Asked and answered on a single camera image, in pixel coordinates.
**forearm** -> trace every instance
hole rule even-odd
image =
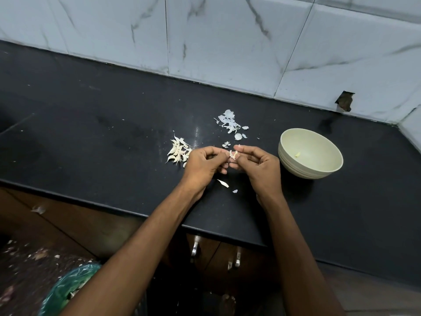
[[[282,195],[262,199],[272,233],[287,314],[345,315]]]
[[[131,315],[193,198],[177,186],[60,315]]]

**bowl rim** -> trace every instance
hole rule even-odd
[[[337,169],[334,169],[334,170],[331,170],[331,171],[322,171],[322,170],[314,169],[314,168],[312,168],[312,167],[310,167],[310,166],[307,166],[307,165],[305,165],[305,164],[302,164],[301,162],[299,162],[299,161],[298,161],[298,159],[297,159],[297,158],[294,158],[292,155],[290,155],[290,154],[287,152],[287,150],[285,149],[284,144],[282,143],[282,137],[284,136],[284,134],[285,134],[286,132],[288,132],[288,131],[292,131],[292,130],[304,130],[304,131],[307,131],[307,132],[312,132],[312,133],[314,133],[314,134],[316,134],[316,135],[318,135],[318,136],[322,137],[323,139],[327,140],[329,143],[331,143],[331,144],[334,146],[334,148],[338,151],[338,153],[339,153],[339,155],[340,155],[340,157],[341,157],[341,164],[339,165],[339,167],[338,167]],[[293,127],[293,128],[289,128],[289,129],[287,129],[287,130],[283,131],[283,133],[281,134],[280,143],[281,143],[282,149],[283,149],[283,150],[287,153],[287,155],[288,155],[289,157],[291,157],[291,158],[292,158],[292,160],[296,161],[298,164],[303,165],[303,166],[305,166],[305,167],[307,167],[308,169],[311,169],[311,170],[313,170],[313,171],[318,171],[318,172],[321,172],[321,173],[333,173],[333,172],[336,172],[336,171],[340,170],[340,169],[341,169],[341,167],[342,167],[342,165],[344,164],[344,157],[342,156],[341,151],[339,150],[339,148],[338,148],[338,147],[337,147],[337,146],[336,146],[336,145],[335,145],[335,144],[334,144],[331,140],[329,140],[327,137],[324,137],[323,135],[321,135],[321,134],[319,134],[319,133],[317,133],[317,132],[314,132],[314,131],[311,131],[311,130],[307,130],[306,128]]]

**green trash bin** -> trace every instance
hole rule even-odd
[[[38,316],[57,316],[69,302],[69,295],[83,286],[99,269],[99,264],[86,264],[63,276],[43,301]]]

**person's right hand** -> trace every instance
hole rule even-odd
[[[254,146],[234,145],[234,149],[239,156],[236,160],[231,158],[229,166],[247,173],[259,203],[282,197],[279,159]]]

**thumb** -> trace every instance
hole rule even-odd
[[[250,171],[253,170],[253,167],[255,166],[250,160],[247,159],[244,155],[240,155],[237,158],[237,163],[245,170],[245,172],[248,174]]]
[[[209,162],[212,164],[214,169],[217,169],[223,163],[228,161],[228,155],[225,153],[219,153],[214,158],[210,159]]]

